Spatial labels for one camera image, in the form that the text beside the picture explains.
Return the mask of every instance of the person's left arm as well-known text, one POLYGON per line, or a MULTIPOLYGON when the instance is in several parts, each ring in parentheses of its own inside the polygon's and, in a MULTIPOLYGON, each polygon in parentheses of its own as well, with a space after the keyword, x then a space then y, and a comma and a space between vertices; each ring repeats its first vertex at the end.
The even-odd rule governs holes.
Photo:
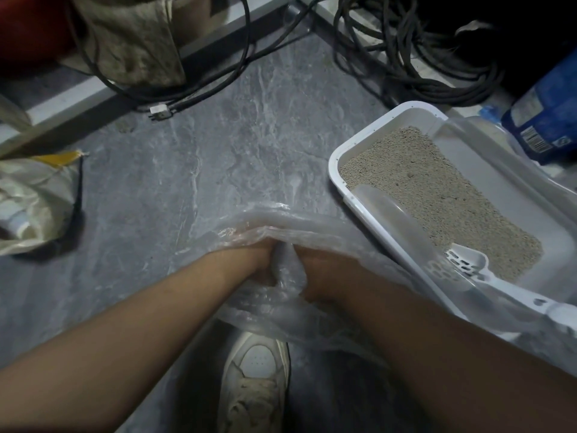
POLYGON ((205 255, 0 371, 0 431, 116 430, 272 241, 205 255))

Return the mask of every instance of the brown cloth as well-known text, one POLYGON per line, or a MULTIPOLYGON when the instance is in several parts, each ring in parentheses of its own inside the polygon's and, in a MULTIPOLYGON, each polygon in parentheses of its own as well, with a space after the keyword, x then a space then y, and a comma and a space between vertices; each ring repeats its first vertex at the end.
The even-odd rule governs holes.
MULTIPOLYGON (((185 83, 186 77, 173 39, 174 0, 73 2, 88 27, 84 45, 86 53, 108 79, 124 85, 174 86, 185 83)), ((209 3, 208 10, 203 0, 201 4, 201 10, 206 10, 201 15, 208 19, 209 3)), ((60 62, 89 72, 78 55, 65 57, 60 62)))

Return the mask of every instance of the person's right arm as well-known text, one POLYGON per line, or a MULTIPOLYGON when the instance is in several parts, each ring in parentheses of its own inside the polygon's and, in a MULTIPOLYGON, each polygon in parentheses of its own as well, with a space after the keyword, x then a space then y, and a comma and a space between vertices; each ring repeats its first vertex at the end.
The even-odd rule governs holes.
POLYGON ((577 379, 353 259, 297 247, 303 295, 330 300, 371 335, 425 410, 449 430, 577 432, 577 379))

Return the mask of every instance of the yellow and white bag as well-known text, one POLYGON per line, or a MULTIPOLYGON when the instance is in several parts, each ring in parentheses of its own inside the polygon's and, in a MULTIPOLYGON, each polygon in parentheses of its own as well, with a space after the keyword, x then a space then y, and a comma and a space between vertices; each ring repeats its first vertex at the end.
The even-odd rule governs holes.
POLYGON ((0 255, 23 253, 68 228, 82 152, 0 161, 0 255))

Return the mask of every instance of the red object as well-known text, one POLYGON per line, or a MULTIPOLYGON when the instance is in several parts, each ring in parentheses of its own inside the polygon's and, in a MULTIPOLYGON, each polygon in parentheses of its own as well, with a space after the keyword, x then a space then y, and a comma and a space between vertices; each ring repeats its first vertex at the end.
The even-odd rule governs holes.
POLYGON ((29 65, 72 48, 68 0, 0 0, 0 59, 29 65))

